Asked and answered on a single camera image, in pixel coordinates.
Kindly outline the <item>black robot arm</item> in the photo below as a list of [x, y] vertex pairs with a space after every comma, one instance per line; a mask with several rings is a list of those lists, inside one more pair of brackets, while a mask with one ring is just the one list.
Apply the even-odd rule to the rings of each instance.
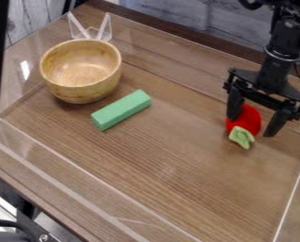
[[289, 84], [291, 68], [300, 60], [300, 0], [238, 0], [249, 10], [271, 6], [271, 39], [257, 72], [230, 68], [222, 88], [228, 93], [226, 117], [234, 121], [246, 99], [275, 111], [264, 137], [277, 134], [288, 121], [300, 119], [300, 91]]

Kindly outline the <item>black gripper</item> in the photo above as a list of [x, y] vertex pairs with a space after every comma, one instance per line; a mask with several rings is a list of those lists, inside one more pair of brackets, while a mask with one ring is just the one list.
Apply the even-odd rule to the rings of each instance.
[[300, 91], [288, 82], [277, 91], [260, 87], [256, 81], [257, 71], [230, 68], [228, 73], [229, 77], [222, 84], [228, 93], [228, 118], [234, 121], [241, 113], [244, 100], [252, 100], [277, 111], [264, 133], [264, 137], [273, 137], [289, 120], [300, 119]]

